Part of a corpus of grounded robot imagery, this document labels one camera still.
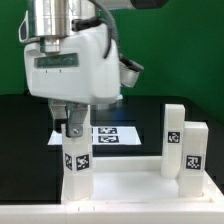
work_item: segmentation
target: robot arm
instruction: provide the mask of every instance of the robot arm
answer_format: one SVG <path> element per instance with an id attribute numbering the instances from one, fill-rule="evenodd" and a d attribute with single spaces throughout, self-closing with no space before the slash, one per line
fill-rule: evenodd
<path id="1" fill-rule="evenodd" d="M 167 1 L 29 0 L 19 39 L 27 44 L 24 59 L 30 93 L 66 102 L 71 130 L 80 130 L 86 114 L 86 106 L 80 109 L 80 105 L 114 103 L 120 87 L 133 87 L 143 71 L 119 52 L 116 24 L 108 9 L 159 8 Z M 98 10 L 106 21 L 96 16 Z"/>

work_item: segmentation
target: white platform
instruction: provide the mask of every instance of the white platform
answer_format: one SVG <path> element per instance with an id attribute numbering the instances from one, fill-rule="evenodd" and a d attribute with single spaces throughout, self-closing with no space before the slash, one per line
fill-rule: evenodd
<path id="1" fill-rule="evenodd" d="M 63 205 L 1 206 L 1 224 L 223 224 L 224 197 L 205 173 L 203 197 L 178 198 L 160 157 L 94 160 L 91 199 Z"/>

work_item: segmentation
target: green wall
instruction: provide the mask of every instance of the green wall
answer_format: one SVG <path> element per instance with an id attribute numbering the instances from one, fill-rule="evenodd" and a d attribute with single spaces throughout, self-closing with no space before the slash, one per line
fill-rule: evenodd
<path id="1" fill-rule="evenodd" d="M 17 30 L 26 0 L 0 2 L 0 94 L 26 86 Z M 145 66 L 129 95 L 183 96 L 224 124 L 224 1 L 170 0 L 160 10 L 113 12 L 125 56 Z"/>

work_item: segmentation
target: white block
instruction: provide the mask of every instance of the white block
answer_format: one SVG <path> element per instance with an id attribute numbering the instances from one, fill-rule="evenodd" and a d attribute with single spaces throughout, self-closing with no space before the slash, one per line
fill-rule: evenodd
<path id="1" fill-rule="evenodd" d="M 63 196 L 70 201 L 90 197 L 93 193 L 93 166 L 89 110 L 83 124 L 83 136 L 68 138 L 65 132 L 65 125 L 62 125 Z"/>
<path id="2" fill-rule="evenodd" d="M 179 197 L 201 197 L 208 127 L 203 122 L 185 122 Z"/>
<path id="3" fill-rule="evenodd" d="M 165 105 L 161 175 L 167 178 L 176 178 L 180 171 L 184 118 L 183 105 Z"/>

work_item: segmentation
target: white sticker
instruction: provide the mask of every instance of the white sticker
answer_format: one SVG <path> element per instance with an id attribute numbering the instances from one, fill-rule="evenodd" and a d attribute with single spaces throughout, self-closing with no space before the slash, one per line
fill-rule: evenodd
<path id="1" fill-rule="evenodd" d="M 93 127 L 93 145 L 141 145 L 135 127 Z M 62 134 L 53 131 L 48 145 L 62 145 Z"/>

